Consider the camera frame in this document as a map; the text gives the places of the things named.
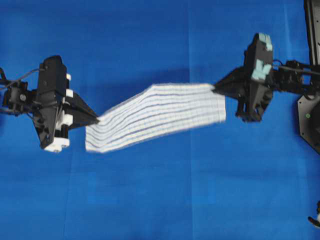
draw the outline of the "black metal frame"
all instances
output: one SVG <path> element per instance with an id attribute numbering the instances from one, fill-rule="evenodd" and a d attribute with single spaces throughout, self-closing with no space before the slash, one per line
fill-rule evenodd
<path id="1" fill-rule="evenodd" d="M 320 65 L 320 0 L 304 1 L 305 22 L 307 29 L 307 38 L 309 45 L 309 59 L 313 66 Z M 312 83 L 318 83 L 319 77 L 311 76 Z M 318 134 L 314 131 L 313 120 L 311 118 L 312 110 L 320 104 L 320 96 L 315 96 L 312 100 L 302 96 L 297 101 L 299 131 L 300 136 L 320 154 L 320 143 L 317 141 Z"/>

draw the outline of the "metal bracket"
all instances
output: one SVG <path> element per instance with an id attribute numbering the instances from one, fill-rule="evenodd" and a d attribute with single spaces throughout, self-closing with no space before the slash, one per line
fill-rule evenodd
<path id="1" fill-rule="evenodd" d="M 320 154 L 320 143 L 314 137 L 315 130 L 311 128 L 311 111 L 320 102 L 320 96 L 316 96 L 312 100 L 302 96 L 298 101 L 299 129 L 300 136 L 318 153 Z"/>

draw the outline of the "black cable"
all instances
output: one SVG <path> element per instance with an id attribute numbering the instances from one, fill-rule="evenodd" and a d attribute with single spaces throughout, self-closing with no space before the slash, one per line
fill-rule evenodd
<path id="1" fill-rule="evenodd" d="M 285 69 L 285 70 L 289 70 L 292 72 L 297 72 L 297 73 L 302 73 L 302 74 L 310 74 L 310 75 L 318 75 L 320 76 L 320 72 L 317 71 L 305 71 L 303 69 L 298 69 L 298 68 L 292 68 L 292 67 L 288 67 L 288 66 L 277 66 L 277 65 L 272 65 L 273 67 L 278 67 L 279 69 Z"/>
<path id="2" fill-rule="evenodd" d="M 273 62 L 278 62 L 278 63 L 280 63 L 281 65 L 284 65 L 284 64 L 282 63 L 282 61 L 280 61 L 279 59 L 274 59 Z"/>
<path id="3" fill-rule="evenodd" d="M 44 68 L 36 68 L 36 69 L 33 69 L 33 70 L 27 72 L 25 75 L 19 77 L 18 79 L 11 81 L 9 84 L 5 85 L 4 87 L 1 87 L 1 88 L 0 88 L 0 91 L 1 91 L 1 90 L 4 90 L 4 89 L 7 89 L 8 87 L 10 87 L 11 85 L 13 85 L 13 84 L 15 84 L 15 83 L 17 83 L 17 82 L 20 82 L 22 79 L 25 79 L 25 78 L 28 77 L 30 74 L 33 74 L 33 73 L 35 73 L 35 72 L 40 72 L 40 71 L 45 71 L 45 69 L 44 69 Z"/>

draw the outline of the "white striped cloth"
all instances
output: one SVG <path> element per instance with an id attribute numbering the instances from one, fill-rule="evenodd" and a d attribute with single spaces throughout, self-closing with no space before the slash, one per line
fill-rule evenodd
<path id="1" fill-rule="evenodd" d="M 207 83 L 154 84 L 85 128 L 85 148 L 106 153 L 226 120 L 225 97 Z"/>

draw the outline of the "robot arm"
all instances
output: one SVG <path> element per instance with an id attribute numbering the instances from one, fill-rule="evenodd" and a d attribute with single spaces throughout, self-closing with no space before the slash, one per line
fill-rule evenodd
<path id="1" fill-rule="evenodd" d="M 29 91 L 27 82 L 9 81 L 1 69 L 0 84 L 5 85 L 7 91 L 2 103 L 5 108 L 0 113 L 27 114 L 36 129 L 40 147 L 58 153 L 70 145 L 69 130 L 99 121 L 96 113 L 69 88 L 71 76 L 60 56 L 45 59 L 35 70 L 39 71 L 37 89 Z"/>

